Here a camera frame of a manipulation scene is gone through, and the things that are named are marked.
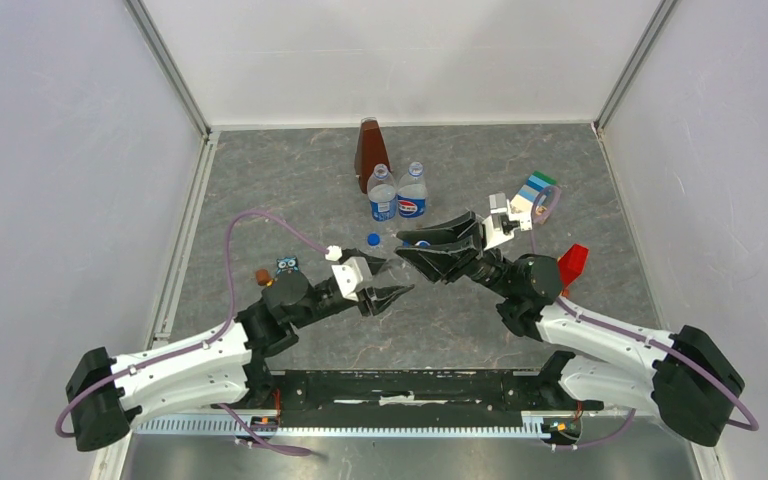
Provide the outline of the Pepsi bottle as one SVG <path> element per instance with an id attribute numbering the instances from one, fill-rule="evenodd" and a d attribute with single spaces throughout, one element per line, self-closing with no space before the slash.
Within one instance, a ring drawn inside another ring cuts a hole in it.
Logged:
<path id="1" fill-rule="evenodd" d="M 414 161 L 398 182 L 397 207 L 402 218 L 417 218 L 426 212 L 428 190 L 424 172 L 423 164 Z"/>
<path id="2" fill-rule="evenodd" d="M 385 164 L 377 164 L 373 168 L 367 181 L 367 196 L 375 221 L 388 221 L 396 215 L 396 184 Z"/>

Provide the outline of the clear unlabelled plastic bottle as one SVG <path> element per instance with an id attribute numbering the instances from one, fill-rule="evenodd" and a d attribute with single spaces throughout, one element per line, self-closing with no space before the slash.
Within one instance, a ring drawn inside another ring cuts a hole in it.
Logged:
<path id="1" fill-rule="evenodd" d="M 401 258 L 391 258 L 385 262 L 380 274 L 395 283 L 407 284 L 412 279 L 412 267 Z"/>

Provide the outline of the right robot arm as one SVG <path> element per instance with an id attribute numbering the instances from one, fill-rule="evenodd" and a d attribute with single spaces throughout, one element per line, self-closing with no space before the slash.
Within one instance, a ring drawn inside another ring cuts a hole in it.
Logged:
<path id="1" fill-rule="evenodd" d="M 640 327 L 564 298 L 558 259 L 506 258 L 493 243 L 491 221 L 473 212 L 396 236 L 396 254 L 428 281 L 472 280 L 500 297 L 496 311 L 513 335 L 558 347 L 546 365 L 551 372 L 537 382 L 545 405 L 599 401 L 652 413 L 706 447 L 728 426 L 758 430 L 740 399 L 744 380 L 704 331 Z"/>

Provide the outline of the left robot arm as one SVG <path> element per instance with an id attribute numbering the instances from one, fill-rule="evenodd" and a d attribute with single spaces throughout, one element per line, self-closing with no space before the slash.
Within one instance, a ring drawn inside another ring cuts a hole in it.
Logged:
<path id="1" fill-rule="evenodd" d="M 372 286 L 385 264 L 349 249 L 329 278 L 312 284 L 292 258 L 281 259 L 259 300 L 205 332 L 115 357 L 104 347 L 86 352 L 67 383 L 56 434 L 90 452 L 159 416 L 221 404 L 269 405 L 277 386 L 266 361 L 295 345 L 299 329 L 350 309 L 378 315 L 410 291 Z"/>

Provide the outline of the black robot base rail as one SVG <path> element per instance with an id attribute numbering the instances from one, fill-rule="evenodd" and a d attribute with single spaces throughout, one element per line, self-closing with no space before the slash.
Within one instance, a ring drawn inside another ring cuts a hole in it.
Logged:
<path id="1" fill-rule="evenodd" d="M 524 430 L 526 412 L 579 417 L 599 400 L 576 400 L 560 385 L 569 352 L 538 370 L 285 370 L 258 362 L 235 410 L 273 410 L 274 430 L 347 434 L 484 434 Z"/>

